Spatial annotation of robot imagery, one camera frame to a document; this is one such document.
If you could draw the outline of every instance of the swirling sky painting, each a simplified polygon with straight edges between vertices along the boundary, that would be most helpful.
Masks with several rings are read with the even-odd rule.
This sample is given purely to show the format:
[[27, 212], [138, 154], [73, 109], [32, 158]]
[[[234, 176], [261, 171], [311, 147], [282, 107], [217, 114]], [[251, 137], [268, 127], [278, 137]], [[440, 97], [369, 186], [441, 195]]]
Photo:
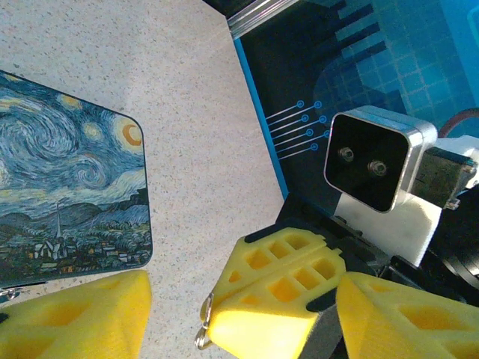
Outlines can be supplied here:
[[138, 124], [0, 72], [0, 285], [124, 269], [150, 247]]

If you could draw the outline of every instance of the speckled countertop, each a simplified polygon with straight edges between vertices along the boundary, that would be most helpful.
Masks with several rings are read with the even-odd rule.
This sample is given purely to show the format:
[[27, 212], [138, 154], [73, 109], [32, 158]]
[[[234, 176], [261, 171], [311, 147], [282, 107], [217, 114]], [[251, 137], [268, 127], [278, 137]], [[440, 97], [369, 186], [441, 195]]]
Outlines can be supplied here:
[[282, 199], [224, 18], [200, 0], [3, 0], [0, 18], [0, 69], [144, 130], [154, 254], [141, 358], [228, 358], [194, 349], [199, 306]]

